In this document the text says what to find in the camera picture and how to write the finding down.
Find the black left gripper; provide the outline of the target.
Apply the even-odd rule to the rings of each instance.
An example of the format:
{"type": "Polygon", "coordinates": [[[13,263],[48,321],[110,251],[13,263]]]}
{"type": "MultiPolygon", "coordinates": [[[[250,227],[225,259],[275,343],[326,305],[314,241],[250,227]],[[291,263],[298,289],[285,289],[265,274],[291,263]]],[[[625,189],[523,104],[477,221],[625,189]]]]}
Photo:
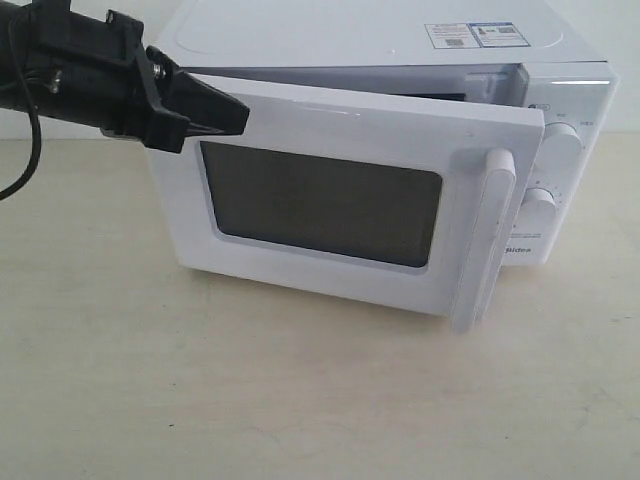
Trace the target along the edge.
{"type": "Polygon", "coordinates": [[[38,113],[165,152],[181,151],[189,137],[243,134],[249,107],[158,48],[145,51],[143,33],[141,21],[114,10],[99,21],[69,1],[29,4],[24,70],[46,78],[32,91],[38,113]]]}

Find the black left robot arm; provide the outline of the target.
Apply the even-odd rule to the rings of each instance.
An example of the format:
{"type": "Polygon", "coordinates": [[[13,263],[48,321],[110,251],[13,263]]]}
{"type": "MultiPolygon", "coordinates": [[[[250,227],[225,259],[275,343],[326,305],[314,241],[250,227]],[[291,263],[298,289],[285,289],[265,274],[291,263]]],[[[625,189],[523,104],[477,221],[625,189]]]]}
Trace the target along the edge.
{"type": "Polygon", "coordinates": [[[237,136],[249,108],[142,41],[144,25],[110,10],[100,21],[68,1],[1,4],[1,106],[178,153],[189,137],[237,136]]]}

